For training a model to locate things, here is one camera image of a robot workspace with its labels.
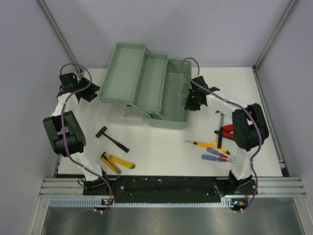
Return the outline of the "small black handled hammer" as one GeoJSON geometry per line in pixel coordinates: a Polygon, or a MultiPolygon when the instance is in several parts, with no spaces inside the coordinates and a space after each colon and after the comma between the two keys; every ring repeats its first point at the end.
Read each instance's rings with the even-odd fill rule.
{"type": "Polygon", "coordinates": [[[219,134],[218,134],[218,145],[219,145],[219,148],[222,146],[223,132],[224,132],[224,114],[221,113],[220,129],[219,129],[219,134]]]}

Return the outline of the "green toolbox with clear lid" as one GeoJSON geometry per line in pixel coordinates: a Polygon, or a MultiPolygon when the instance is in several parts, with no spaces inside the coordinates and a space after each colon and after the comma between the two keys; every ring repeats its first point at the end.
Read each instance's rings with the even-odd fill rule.
{"type": "Polygon", "coordinates": [[[152,127],[182,130],[189,120],[191,71],[189,61],[153,54],[145,44],[119,42],[98,97],[128,114],[144,115],[152,127]]]}

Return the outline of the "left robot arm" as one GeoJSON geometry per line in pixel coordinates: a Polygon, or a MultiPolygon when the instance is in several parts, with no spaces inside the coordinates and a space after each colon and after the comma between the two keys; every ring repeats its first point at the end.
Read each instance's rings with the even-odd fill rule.
{"type": "Polygon", "coordinates": [[[74,114],[81,99],[91,102],[100,87],[85,77],[77,78],[70,72],[59,76],[61,85],[57,95],[57,106],[54,112],[44,118],[43,125],[53,151],[57,155],[69,158],[84,175],[78,183],[86,190],[95,189],[100,194],[110,191],[111,183],[102,167],[90,160],[84,152],[86,138],[74,114]]]}

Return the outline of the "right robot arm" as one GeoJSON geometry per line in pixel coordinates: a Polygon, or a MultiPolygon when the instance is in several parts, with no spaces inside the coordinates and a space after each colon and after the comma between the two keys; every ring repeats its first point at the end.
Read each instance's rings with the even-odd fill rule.
{"type": "Polygon", "coordinates": [[[197,111],[202,105],[213,108],[232,121],[234,141],[237,145],[235,162],[225,183],[216,186],[218,193],[238,194],[253,185],[257,192],[258,179],[253,161],[269,137],[268,126],[262,107],[258,103],[243,105],[223,94],[216,87],[208,87],[202,76],[191,79],[191,89],[185,109],[197,111]]]}

